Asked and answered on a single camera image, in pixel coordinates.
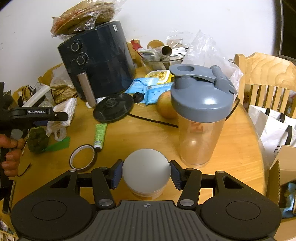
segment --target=tape roll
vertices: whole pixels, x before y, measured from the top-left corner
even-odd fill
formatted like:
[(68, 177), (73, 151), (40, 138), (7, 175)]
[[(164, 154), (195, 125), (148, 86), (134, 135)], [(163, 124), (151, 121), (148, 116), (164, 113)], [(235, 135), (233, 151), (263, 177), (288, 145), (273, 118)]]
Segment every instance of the tape roll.
[[(87, 164), (87, 165), (86, 165), (85, 167), (83, 167), (83, 168), (76, 168), (76, 167), (74, 167), (74, 166), (73, 166), (73, 160), (74, 160), (75, 156), (77, 155), (78, 152), (80, 152), (80, 151), (82, 151), (82, 150), (84, 150), (84, 149), (86, 149), (86, 148), (92, 149), (92, 151), (93, 151), (93, 157), (92, 157), (92, 160), (90, 161), (89, 164)], [(70, 156), (70, 159), (69, 159), (69, 165), (70, 165), (70, 167), (71, 167), (72, 169), (75, 169), (75, 170), (77, 170), (78, 172), (85, 172), (85, 171), (87, 171), (87, 170), (89, 170), (89, 169), (92, 168), (92, 166), (93, 166), (93, 165), (95, 164), (95, 162), (96, 162), (96, 158), (97, 158), (97, 153), (95, 152), (94, 147), (93, 147), (92, 145), (85, 144), (85, 145), (82, 145), (82, 146), (77, 147), (77, 148), (72, 152), (72, 154), (71, 154), (71, 156)]]

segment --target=wooden table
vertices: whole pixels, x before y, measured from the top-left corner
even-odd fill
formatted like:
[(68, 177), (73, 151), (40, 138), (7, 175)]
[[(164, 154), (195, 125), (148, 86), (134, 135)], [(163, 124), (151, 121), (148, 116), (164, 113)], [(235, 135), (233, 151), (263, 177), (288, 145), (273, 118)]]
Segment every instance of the wooden table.
[[(71, 137), (69, 148), (39, 155), (31, 153), (26, 148), (20, 160), (19, 172), (22, 173), (29, 163), (32, 163), (32, 166), (23, 176), (15, 177), (16, 185), (12, 206), (26, 195), (69, 170), (69, 157), (74, 149), (83, 144), (93, 144), (95, 125), (98, 122), (93, 118), (92, 112), (93, 109), (88, 109), (83, 101), (78, 100), (74, 118), (67, 128), (67, 135)], [(143, 104), (135, 104), (131, 113), (169, 122), (158, 114), (156, 105), (145, 107)], [(155, 149), (168, 160), (176, 160), (183, 168), (186, 168), (178, 155), (177, 128), (130, 116), (108, 124), (103, 150), (98, 153), (93, 168), (111, 167), (118, 159), (125, 160), (130, 153), (142, 148)], [(200, 170), (204, 174), (214, 174), (216, 170), (224, 170), (258, 192), (265, 193), (264, 168), (257, 134), (241, 104), (225, 122), (212, 158)], [(118, 188), (111, 192), (117, 203), (122, 199), (137, 199), (123, 179)], [(176, 190), (170, 179), (163, 194), (157, 200), (177, 202), (180, 194), (181, 191)], [(81, 196), (88, 202), (94, 203), (90, 188), (82, 188)], [(211, 196), (211, 189), (202, 189), (199, 203), (203, 203)], [(1, 218), (11, 226), (8, 216), (1, 214)]]

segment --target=small black cap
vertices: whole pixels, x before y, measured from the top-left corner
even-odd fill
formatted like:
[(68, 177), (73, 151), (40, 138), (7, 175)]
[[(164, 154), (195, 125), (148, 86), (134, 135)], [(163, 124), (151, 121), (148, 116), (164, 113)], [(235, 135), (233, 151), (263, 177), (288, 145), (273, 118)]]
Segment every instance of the small black cap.
[(135, 103), (140, 103), (144, 99), (144, 95), (140, 92), (133, 94), (133, 100)]
[(97, 147), (94, 148), (94, 150), (95, 150), (95, 152), (101, 152), (102, 149), (97, 146)]

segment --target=green plastic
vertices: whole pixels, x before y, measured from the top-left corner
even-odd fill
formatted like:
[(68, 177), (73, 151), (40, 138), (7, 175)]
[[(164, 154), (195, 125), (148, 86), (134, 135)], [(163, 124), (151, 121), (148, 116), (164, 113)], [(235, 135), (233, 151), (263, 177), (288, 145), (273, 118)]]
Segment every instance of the green plastic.
[(57, 143), (54, 143), (54, 144), (48, 146), (43, 151), (44, 152), (45, 151), (58, 151), (58, 150), (62, 150), (62, 149), (68, 148), (69, 145), (70, 145), (70, 137), (66, 137), (62, 141), (59, 141)]

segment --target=shopping bag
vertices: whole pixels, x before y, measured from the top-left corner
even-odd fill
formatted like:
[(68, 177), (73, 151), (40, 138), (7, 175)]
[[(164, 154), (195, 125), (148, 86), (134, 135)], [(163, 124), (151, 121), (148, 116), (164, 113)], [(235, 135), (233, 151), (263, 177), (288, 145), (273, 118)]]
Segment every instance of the shopping bag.
[(296, 120), (283, 113), (249, 106), (248, 114), (265, 149), (265, 165), (270, 168), (282, 145), (296, 146)]

